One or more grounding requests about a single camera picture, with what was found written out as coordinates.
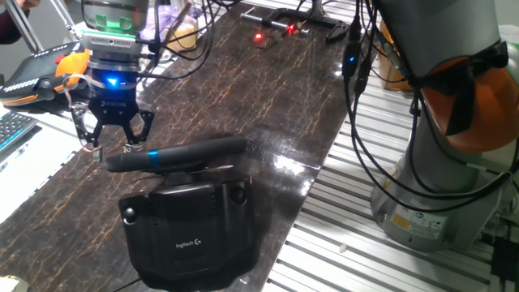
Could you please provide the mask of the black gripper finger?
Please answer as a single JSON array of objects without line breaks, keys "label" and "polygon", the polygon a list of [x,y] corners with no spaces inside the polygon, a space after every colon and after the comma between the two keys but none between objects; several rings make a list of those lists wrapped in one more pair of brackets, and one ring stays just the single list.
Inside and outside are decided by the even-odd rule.
[{"label": "black gripper finger", "polygon": [[122,126],[127,138],[127,142],[123,147],[124,152],[138,152],[143,149],[144,143],[148,139],[153,119],[153,112],[140,109],[129,122]]},{"label": "black gripper finger", "polygon": [[89,132],[84,124],[84,117],[89,112],[89,108],[85,103],[74,103],[71,105],[71,116],[75,124],[76,133],[82,149],[92,154],[94,161],[102,161],[102,146],[99,143],[103,124],[97,121],[93,132]]}]

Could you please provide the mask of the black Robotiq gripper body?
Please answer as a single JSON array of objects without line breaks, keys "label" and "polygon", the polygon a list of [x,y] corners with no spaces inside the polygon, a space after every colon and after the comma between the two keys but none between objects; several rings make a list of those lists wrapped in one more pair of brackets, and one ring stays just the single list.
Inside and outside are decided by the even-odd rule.
[{"label": "black Robotiq gripper body", "polygon": [[126,125],[138,113],[137,73],[92,69],[91,77],[102,87],[92,85],[88,108],[103,125]]}]

